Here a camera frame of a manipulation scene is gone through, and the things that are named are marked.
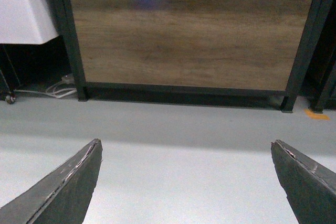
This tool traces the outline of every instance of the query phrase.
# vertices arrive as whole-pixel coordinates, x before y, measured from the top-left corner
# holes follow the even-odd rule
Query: power strip
[[[70,74],[67,74],[65,76],[62,76],[62,81],[66,84],[74,84],[75,83],[75,80],[73,78],[73,74],[70,73]]]

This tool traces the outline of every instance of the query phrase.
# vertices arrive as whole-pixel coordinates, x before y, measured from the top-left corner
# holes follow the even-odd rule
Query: black metal leg
[[[315,114],[323,114],[324,105],[323,106],[316,106],[316,101],[314,101],[314,102],[312,102],[309,109],[312,112],[314,112]]]
[[[86,102],[89,99],[89,94],[86,87],[78,87],[77,95],[79,102]]]
[[[282,111],[282,113],[293,113],[293,107],[294,107],[294,103],[296,101],[296,95],[292,95],[289,97],[284,97],[280,110]]]

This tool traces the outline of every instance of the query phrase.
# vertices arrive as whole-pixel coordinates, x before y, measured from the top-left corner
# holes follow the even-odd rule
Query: caster wheel
[[[5,98],[5,101],[8,103],[8,104],[13,104],[15,102],[15,96],[13,94],[8,94]]]

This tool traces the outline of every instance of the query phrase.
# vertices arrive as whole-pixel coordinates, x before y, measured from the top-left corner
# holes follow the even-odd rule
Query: black metal frame
[[[75,76],[75,83],[80,101],[86,101],[88,99],[86,89],[87,87],[152,90],[182,93],[207,93],[222,95],[283,95],[284,100],[281,105],[281,110],[282,112],[291,113],[294,102],[303,83],[304,76],[308,69],[310,59],[313,55],[314,49],[317,45],[319,36],[323,29],[324,22],[331,7],[332,0],[312,1],[309,15],[297,51],[297,55],[285,91],[86,82],[80,57],[75,23],[72,15],[71,2],[70,0],[54,0],[54,3],[56,6],[56,13],[59,20],[60,30],[62,31],[65,39],[70,63]]]
[[[322,78],[320,90],[310,104],[309,109],[314,113],[323,113],[323,109],[330,99],[333,99],[332,94],[336,88],[336,48],[334,48],[332,62],[329,64],[325,74]]]

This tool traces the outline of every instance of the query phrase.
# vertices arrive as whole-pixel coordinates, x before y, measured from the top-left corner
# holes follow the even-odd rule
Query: cabinet
[[[291,112],[330,0],[54,0],[79,99],[106,88],[284,97]]]

